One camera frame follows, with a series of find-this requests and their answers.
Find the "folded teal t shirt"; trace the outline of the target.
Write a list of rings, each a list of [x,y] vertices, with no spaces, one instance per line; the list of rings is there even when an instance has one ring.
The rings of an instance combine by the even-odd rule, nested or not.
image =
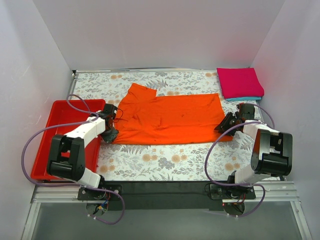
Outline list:
[[[259,101],[262,97],[259,96],[245,96],[245,97],[234,97],[234,98],[226,98],[225,100],[228,102],[235,102],[235,101]]]

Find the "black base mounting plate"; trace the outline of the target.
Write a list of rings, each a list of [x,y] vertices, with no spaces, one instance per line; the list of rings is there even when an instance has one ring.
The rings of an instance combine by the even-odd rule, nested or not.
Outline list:
[[[223,201],[254,200],[254,190],[238,196],[210,181],[106,181],[101,190],[81,187],[79,201],[108,200],[110,211],[127,210],[223,210]]]

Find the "orange t shirt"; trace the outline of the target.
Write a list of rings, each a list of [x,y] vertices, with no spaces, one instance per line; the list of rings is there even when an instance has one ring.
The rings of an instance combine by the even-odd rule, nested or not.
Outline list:
[[[133,83],[119,103],[114,144],[180,145],[214,142],[225,117],[220,96],[157,96],[155,89]]]

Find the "folded magenta t shirt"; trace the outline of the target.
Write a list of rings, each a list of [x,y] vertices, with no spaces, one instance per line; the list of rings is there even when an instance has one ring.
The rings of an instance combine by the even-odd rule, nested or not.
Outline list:
[[[217,68],[216,70],[225,99],[260,98],[265,95],[254,68]]]

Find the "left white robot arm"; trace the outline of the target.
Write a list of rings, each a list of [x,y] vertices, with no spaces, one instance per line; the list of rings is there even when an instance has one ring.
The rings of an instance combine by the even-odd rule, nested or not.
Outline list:
[[[112,143],[119,131],[114,126],[118,108],[105,104],[103,110],[92,113],[85,123],[51,140],[46,172],[54,177],[71,180],[89,187],[89,194],[95,200],[106,196],[102,177],[86,167],[85,149],[92,140],[101,137],[105,143]]]

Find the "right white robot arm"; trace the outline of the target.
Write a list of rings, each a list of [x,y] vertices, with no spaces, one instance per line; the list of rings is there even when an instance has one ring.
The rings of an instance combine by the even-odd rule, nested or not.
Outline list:
[[[254,140],[250,164],[234,171],[226,183],[217,184],[232,199],[252,191],[253,185],[261,180],[288,176],[292,170],[292,134],[275,130],[255,119],[256,106],[253,103],[238,104],[237,111],[228,112],[215,127],[222,136],[232,137],[239,131]]]

